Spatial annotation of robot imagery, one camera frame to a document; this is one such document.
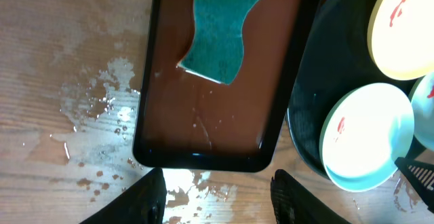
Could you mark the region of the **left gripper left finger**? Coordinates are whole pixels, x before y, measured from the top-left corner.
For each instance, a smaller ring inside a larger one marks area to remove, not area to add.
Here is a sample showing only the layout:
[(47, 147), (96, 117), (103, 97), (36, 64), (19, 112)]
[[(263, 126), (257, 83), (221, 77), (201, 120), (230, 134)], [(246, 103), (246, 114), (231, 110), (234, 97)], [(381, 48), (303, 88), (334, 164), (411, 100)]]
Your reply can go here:
[(162, 224), (167, 189), (161, 168), (154, 168), (82, 224)]

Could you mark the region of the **light blue plate front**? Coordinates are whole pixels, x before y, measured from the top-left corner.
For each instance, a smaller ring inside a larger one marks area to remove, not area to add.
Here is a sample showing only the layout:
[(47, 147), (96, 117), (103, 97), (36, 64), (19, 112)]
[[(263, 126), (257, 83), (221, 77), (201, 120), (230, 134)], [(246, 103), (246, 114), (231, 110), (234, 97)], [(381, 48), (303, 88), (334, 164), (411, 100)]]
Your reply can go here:
[(397, 171), (413, 141), (414, 112), (407, 95), (389, 83), (345, 94), (328, 113), (319, 137), (330, 180), (350, 192), (369, 191)]

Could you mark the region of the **yellow plate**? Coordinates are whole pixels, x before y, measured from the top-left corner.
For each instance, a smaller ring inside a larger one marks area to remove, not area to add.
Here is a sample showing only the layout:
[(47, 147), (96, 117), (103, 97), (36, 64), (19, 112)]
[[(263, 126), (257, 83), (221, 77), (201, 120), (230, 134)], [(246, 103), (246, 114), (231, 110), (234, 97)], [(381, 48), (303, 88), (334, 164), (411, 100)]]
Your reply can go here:
[(370, 57), (387, 77), (433, 71), (433, 0), (376, 0), (367, 32)]

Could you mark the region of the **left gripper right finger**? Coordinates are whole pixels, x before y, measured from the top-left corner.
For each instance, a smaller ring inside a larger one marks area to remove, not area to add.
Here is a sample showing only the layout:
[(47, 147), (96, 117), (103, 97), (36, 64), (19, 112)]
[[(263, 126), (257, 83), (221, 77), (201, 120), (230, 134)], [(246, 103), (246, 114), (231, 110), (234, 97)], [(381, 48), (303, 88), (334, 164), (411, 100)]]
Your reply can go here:
[(278, 224), (349, 224), (282, 169), (271, 179), (271, 201)]

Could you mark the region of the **light blue plate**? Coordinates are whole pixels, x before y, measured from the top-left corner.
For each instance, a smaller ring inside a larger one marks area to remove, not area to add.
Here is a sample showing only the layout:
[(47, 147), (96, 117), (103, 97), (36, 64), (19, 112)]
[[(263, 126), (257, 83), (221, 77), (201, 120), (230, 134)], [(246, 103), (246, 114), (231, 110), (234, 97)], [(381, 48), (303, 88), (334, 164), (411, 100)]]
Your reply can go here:
[(414, 112), (414, 137), (429, 150), (433, 150), (433, 73), (419, 78), (410, 95)]
[(330, 180), (350, 192), (369, 191), (397, 171), (413, 141), (414, 112), (407, 95), (389, 83), (345, 94), (328, 113), (319, 137)]

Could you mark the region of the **green sponge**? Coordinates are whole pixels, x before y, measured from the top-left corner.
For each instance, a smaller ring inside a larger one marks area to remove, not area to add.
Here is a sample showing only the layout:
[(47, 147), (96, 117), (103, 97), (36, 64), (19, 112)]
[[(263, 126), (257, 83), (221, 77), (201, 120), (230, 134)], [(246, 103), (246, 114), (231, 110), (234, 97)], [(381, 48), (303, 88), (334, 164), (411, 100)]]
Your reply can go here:
[(230, 85), (243, 62), (243, 24), (260, 0), (193, 0), (195, 33), (177, 66), (187, 73)]

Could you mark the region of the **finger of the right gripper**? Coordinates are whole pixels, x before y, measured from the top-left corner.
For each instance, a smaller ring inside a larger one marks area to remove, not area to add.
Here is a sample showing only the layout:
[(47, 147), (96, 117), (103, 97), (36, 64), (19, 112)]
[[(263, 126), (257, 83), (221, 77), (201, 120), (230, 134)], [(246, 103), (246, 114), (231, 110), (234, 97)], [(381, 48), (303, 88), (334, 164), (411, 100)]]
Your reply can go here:
[(399, 157), (395, 165), (433, 213), (433, 165)]

